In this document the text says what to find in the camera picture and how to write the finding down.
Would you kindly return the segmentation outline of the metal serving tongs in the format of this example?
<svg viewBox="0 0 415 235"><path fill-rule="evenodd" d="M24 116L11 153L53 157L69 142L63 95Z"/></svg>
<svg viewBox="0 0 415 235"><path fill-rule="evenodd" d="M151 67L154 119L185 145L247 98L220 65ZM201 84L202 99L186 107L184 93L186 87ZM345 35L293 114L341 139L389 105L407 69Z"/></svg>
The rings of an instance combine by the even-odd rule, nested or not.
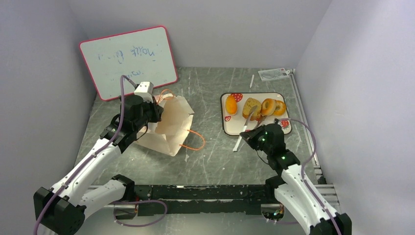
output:
<svg viewBox="0 0 415 235"><path fill-rule="evenodd" d="M249 121L251 120L251 117L253 116L253 114L256 112L257 108L258 108L258 105L255 105L255 106L253 106L253 107L250 109L249 115L248 115L248 117L246 118L246 121L245 121L245 123L244 123L244 126L243 126L243 128L242 128L242 131L241 131L241 132L245 132L245 131L246 131L246 129L247 129L247 127L248 127L248 123L249 123ZM256 125L256 127L255 127L255 128L257 128L263 120L264 120L264 118L260 117L260 118L259 118L259 121L257 121L257 125ZM238 148L239 148L239 145L240 145L241 140L242 140L242 137L241 137L241 135L239 135L239 136L238 136L238 139L237 139L237 141L236 141L236 144L235 144L234 148L232 149L232 151L233 151L233 152L237 152L237 151L238 151Z"/></svg>

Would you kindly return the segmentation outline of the strawberry print tray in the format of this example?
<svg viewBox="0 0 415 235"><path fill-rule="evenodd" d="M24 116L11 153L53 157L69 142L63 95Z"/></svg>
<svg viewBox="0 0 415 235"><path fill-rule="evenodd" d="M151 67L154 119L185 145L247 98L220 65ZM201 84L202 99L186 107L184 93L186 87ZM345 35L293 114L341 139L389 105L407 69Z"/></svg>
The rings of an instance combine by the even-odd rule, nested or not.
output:
<svg viewBox="0 0 415 235"><path fill-rule="evenodd" d="M228 96L233 95L237 101L237 113L230 115L225 108L225 101ZM224 93L220 97L221 109L222 109L222 126L224 132L229 136L238 136L241 132L243 125L246 121L242 116L243 106L248 98L256 99L260 102L263 102L267 98L272 98L285 102L284 97L279 93ZM292 131L292 124L290 121L286 120L289 117L288 111L281 116L271 115L265 118L261 124L267 125L273 123L275 119L279 119L279 124L282 127L284 134L289 134Z"/></svg>

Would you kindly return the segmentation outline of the yellow fake bread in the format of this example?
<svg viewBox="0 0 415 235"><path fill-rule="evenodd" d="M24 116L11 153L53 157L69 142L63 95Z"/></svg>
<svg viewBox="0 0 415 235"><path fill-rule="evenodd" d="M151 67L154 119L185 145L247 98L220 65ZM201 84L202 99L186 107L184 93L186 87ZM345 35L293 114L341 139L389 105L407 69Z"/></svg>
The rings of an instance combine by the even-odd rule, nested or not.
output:
<svg viewBox="0 0 415 235"><path fill-rule="evenodd" d="M261 102L254 98L248 98L243 106L242 116L245 119L258 120L261 117Z"/></svg>

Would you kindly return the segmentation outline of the yellow fake doughnut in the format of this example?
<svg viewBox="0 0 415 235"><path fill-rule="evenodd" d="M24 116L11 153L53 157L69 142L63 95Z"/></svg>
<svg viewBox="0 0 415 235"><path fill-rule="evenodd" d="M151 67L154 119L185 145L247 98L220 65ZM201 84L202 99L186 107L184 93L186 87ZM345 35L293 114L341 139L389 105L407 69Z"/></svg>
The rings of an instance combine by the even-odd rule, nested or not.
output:
<svg viewBox="0 0 415 235"><path fill-rule="evenodd" d="M286 104L281 100L275 100L276 108L273 112L274 116L282 116L286 112Z"/></svg>
<svg viewBox="0 0 415 235"><path fill-rule="evenodd" d="M276 109L276 102L274 99L267 98L261 104L261 115L262 116L270 116L274 113Z"/></svg>

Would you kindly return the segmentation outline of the paper bag with orange handles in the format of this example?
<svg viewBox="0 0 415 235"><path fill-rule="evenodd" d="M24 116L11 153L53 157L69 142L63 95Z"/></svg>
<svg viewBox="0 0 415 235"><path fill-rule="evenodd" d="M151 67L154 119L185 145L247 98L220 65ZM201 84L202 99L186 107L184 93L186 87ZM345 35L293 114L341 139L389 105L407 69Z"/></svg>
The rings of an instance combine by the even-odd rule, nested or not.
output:
<svg viewBox="0 0 415 235"><path fill-rule="evenodd" d="M136 144L169 156L176 156L184 147L199 151L206 145L205 138L191 130L194 111L187 100L180 95L175 95L171 90L165 89L155 96L159 106L163 108L161 121L149 123L148 130L143 127L137 134ZM202 145L191 147L184 143L190 133L199 136Z"/></svg>

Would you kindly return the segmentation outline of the orange fake bread piece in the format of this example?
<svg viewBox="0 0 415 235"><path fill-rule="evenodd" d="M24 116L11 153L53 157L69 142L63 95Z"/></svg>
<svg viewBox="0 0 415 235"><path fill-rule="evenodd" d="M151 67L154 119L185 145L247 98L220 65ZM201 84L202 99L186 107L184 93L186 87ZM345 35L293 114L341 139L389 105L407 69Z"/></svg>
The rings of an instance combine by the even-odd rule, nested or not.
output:
<svg viewBox="0 0 415 235"><path fill-rule="evenodd" d="M225 101L225 110L229 115L237 113L237 102L233 95L229 95Z"/></svg>

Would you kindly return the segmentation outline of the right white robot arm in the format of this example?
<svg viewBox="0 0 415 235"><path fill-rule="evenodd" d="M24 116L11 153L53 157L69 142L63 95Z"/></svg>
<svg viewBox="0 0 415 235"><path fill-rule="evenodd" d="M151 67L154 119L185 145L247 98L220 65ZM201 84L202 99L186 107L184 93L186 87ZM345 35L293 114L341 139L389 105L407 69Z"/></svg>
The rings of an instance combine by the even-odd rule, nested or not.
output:
<svg viewBox="0 0 415 235"><path fill-rule="evenodd" d="M340 214L309 182L296 155L286 148L282 127L276 122L240 133L249 147L267 155L277 175L266 180L264 197L280 202L307 235L350 235L352 221Z"/></svg>

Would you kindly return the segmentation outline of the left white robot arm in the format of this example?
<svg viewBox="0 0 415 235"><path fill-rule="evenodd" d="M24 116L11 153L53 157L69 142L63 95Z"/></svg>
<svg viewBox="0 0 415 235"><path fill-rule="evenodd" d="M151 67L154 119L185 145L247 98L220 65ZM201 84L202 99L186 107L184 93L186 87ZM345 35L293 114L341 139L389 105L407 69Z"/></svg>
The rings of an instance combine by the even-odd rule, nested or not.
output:
<svg viewBox="0 0 415 235"><path fill-rule="evenodd" d="M39 188L34 196L36 224L58 235L75 234L87 217L105 205L137 198L133 180L116 175L93 191L87 191L107 165L138 140L137 134L149 123L161 120L163 107L149 93L120 96L120 113L100 134L90 152L59 182Z"/></svg>

